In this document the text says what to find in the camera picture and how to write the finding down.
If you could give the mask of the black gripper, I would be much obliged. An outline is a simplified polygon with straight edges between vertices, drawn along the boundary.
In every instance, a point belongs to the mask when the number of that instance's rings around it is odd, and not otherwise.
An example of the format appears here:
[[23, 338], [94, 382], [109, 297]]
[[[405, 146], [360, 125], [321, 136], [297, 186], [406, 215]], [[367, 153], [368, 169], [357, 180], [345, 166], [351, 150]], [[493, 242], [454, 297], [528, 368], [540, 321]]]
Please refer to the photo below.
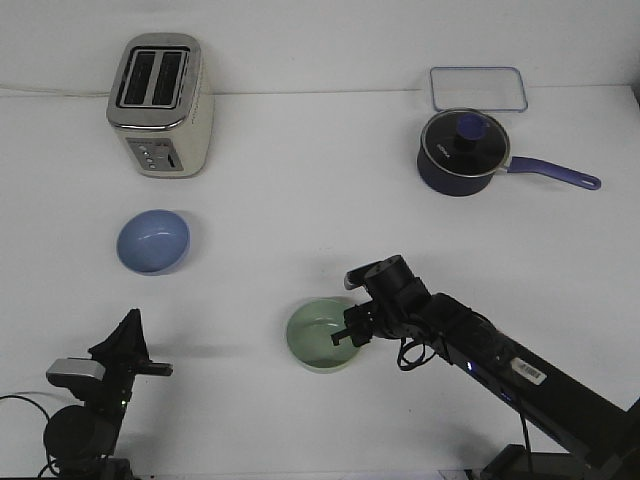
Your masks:
[[138, 375], [169, 377], [173, 373], [172, 364], [150, 359], [139, 309], [131, 309], [115, 330], [90, 347], [88, 353], [105, 368], [102, 391], [111, 400], [129, 400]]
[[368, 288], [371, 300], [343, 312], [345, 328], [333, 333], [333, 345], [343, 340], [363, 346], [374, 337], [424, 340], [426, 326], [418, 316], [431, 295], [404, 258], [393, 255], [382, 260], [380, 275]]

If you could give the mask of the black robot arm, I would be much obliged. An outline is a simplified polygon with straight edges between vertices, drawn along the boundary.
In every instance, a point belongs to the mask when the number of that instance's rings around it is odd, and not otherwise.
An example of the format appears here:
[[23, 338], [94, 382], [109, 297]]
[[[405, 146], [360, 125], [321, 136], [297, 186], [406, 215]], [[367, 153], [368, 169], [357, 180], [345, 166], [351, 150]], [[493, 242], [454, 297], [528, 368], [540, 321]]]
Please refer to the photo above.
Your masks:
[[59, 358], [46, 371], [55, 387], [79, 401], [56, 412], [43, 443], [60, 479], [133, 479], [131, 463], [113, 456], [138, 375], [169, 377], [173, 367], [150, 359], [140, 310], [88, 349], [87, 358]]
[[444, 294], [430, 293], [400, 255], [349, 271], [346, 289], [364, 288], [370, 301], [347, 309], [344, 329], [361, 347], [374, 337], [397, 340], [397, 365], [411, 371], [440, 357], [464, 370], [563, 447], [534, 452], [505, 447], [482, 479], [636, 479], [639, 407], [622, 410], [499, 331], [485, 316]]

